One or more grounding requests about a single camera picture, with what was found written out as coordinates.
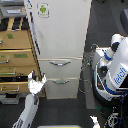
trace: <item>white robot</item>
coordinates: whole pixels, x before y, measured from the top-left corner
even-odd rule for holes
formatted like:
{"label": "white robot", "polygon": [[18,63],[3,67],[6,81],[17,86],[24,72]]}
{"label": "white robot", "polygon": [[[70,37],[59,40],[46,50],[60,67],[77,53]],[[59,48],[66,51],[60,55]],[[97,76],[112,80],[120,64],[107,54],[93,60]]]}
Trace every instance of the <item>white robot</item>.
{"label": "white robot", "polygon": [[28,88],[31,94],[27,95],[25,100],[25,108],[21,113],[18,121],[13,125],[12,128],[30,128],[32,121],[36,115],[39,105],[39,99],[36,94],[42,90],[47,80],[44,75],[41,82],[35,81],[33,79],[34,74],[34,71],[32,71],[28,75]]}
{"label": "white robot", "polygon": [[92,69],[95,96],[114,106],[128,90],[128,37],[114,34],[111,47],[96,48]]}

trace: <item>cabinet drawer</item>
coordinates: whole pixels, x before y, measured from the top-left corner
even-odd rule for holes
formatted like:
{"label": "cabinet drawer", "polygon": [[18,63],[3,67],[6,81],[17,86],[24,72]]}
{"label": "cabinet drawer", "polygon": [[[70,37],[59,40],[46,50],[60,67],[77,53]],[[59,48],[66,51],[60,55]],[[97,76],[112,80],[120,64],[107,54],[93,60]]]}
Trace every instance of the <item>cabinet drawer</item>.
{"label": "cabinet drawer", "polygon": [[31,49],[28,50],[0,50],[1,66],[34,65],[34,57]]}
{"label": "cabinet drawer", "polygon": [[0,32],[0,41],[0,49],[31,48],[28,32],[26,30]]}
{"label": "cabinet drawer", "polygon": [[0,93],[29,92],[28,82],[3,82],[0,83]]}
{"label": "cabinet drawer", "polygon": [[79,77],[82,59],[39,61],[40,68],[47,78]]}
{"label": "cabinet drawer", "polygon": [[47,99],[77,98],[79,79],[53,79],[45,84]]}
{"label": "cabinet drawer", "polygon": [[35,75],[39,75],[36,65],[32,66],[16,66],[16,67],[0,67],[0,77],[16,77],[28,76],[29,73],[35,71]]}

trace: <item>white refrigerator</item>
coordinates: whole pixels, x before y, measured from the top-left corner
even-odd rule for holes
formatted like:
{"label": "white refrigerator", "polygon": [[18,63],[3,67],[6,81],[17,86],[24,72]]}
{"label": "white refrigerator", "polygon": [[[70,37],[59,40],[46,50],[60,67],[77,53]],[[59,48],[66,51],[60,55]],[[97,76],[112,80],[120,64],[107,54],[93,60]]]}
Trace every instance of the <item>white refrigerator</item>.
{"label": "white refrigerator", "polygon": [[91,0],[24,0],[47,99],[77,98]]}

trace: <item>gray floor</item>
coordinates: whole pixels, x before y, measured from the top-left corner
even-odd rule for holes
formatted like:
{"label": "gray floor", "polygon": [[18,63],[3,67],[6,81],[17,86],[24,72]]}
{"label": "gray floor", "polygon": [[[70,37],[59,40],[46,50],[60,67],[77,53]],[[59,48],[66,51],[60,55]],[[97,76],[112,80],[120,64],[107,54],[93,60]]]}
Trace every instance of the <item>gray floor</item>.
{"label": "gray floor", "polygon": [[[85,45],[86,55],[91,55],[91,45],[100,47],[110,46],[111,37],[114,33],[126,36],[120,23],[120,12],[128,7],[128,1],[121,3],[120,0],[106,0],[99,4],[92,0],[91,16]],[[89,72],[90,68],[82,70],[80,89],[88,91],[91,87]],[[17,121],[24,109],[24,98],[20,99],[18,105],[2,105],[0,103],[0,128],[11,128]],[[77,99],[47,100],[40,98],[38,112],[33,121],[32,128],[40,125],[79,125],[83,128],[92,128],[93,123],[90,116],[97,116],[103,128],[105,119],[100,111],[96,109],[95,98],[92,90],[84,94],[79,91]]]}

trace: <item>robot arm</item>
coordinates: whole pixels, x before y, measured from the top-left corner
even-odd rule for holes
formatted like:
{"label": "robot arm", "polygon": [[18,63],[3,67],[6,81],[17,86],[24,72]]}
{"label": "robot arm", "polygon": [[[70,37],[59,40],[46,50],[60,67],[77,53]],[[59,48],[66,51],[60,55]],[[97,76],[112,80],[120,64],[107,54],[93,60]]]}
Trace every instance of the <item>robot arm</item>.
{"label": "robot arm", "polygon": [[28,94],[25,100],[25,108],[21,113],[18,121],[13,125],[12,128],[30,128],[32,121],[36,115],[39,99],[37,93],[41,91],[46,83],[45,75],[42,78],[42,81],[35,81],[33,79],[34,71],[28,75],[28,88],[31,94]]}
{"label": "robot arm", "polygon": [[111,65],[112,58],[121,43],[122,39],[124,39],[123,36],[119,34],[114,34],[111,39],[111,47],[109,47],[107,50],[102,49],[104,56],[100,59],[100,68],[101,70],[107,70],[109,69],[109,66]]}

